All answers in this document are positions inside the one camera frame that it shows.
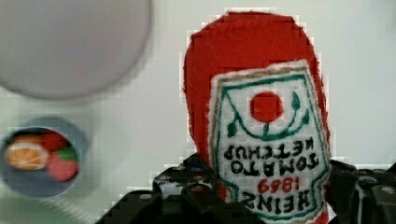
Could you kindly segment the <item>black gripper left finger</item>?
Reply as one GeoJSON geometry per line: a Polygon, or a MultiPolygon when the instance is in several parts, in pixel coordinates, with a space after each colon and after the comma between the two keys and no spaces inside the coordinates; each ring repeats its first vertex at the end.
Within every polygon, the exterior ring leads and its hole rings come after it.
{"type": "Polygon", "coordinates": [[[154,178],[151,190],[123,196],[95,224],[266,224],[215,192],[214,171],[198,154],[154,178]]]}

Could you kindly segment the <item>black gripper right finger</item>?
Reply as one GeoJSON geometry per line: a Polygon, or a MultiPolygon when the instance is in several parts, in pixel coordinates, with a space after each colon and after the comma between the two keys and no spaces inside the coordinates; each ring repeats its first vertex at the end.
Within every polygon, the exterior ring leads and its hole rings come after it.
{"type": "Polygon", "coordinates": [[[396,224],[395,164],[385,169],[358,169],[331,160],[329,224],[396,224]]]}

